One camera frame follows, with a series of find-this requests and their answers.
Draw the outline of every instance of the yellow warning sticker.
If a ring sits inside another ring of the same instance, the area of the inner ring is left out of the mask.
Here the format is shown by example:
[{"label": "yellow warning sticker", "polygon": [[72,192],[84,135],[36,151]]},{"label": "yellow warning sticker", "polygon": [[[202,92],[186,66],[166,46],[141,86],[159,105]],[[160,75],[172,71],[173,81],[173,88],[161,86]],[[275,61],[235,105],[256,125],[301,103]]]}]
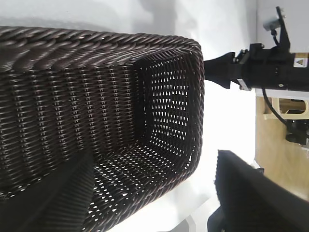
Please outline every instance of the yellow warning sticker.
[{"label": "yellow warning sticker", "polygon": [[308,67],[309,53],[295,53],[294,67],[306,68]]}]

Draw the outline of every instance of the wooden floor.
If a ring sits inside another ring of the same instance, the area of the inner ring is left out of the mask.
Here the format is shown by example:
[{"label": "wooden floor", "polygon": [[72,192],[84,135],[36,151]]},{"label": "wooden floor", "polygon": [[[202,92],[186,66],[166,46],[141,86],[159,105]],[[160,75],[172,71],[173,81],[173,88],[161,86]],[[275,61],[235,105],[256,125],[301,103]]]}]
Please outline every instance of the wooden floor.
[{"label": "wooden floor", "polygon": [[256,162],[265,176],[309,200],[309,159],[300,145],[285,140],[286,128],[277,119],[264,120],[264,99],[256,99]]}]

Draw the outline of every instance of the dark brown basket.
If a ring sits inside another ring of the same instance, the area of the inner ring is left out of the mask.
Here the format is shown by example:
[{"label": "dark brown basket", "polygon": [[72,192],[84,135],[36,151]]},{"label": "dark brown basket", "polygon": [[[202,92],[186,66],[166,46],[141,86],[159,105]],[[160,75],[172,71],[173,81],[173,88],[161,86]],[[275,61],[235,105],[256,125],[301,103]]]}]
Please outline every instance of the dark brown basket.
[{"label": "dark brown basket", "polygon": [[106,231],[196,169],[204,69],[192,39],[0,27],[0,202],[90,149],[85,231]]}]

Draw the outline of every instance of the white table surface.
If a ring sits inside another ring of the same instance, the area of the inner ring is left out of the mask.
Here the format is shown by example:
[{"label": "white table surface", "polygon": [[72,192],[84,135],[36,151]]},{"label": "white table surface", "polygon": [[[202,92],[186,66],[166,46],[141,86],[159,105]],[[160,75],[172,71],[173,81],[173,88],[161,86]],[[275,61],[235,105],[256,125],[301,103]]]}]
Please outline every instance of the white table surface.
[{"label": "white table surface", "polygon": [[[175,34],[200,42],[204,59],[255,42],[256,0],[0,0],[3,26],[41,26],[126,33]],[[204,145],[197,171],[110,232],[163,232],[215,194],[217,150],[252,163],[255,93],[205,83]]]}]

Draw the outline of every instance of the wicker basket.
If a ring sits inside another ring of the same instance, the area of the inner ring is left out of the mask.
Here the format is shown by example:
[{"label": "wicker basket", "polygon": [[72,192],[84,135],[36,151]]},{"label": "wicker basket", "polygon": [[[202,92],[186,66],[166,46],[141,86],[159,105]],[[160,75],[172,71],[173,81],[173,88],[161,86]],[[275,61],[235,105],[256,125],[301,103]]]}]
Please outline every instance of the wicker basket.
[{"label": "wicker basket", "polygon": [[90,149],[83,230],[106,231],[193,173],[203,106],[194,40],[0,27],[0,203]]}]

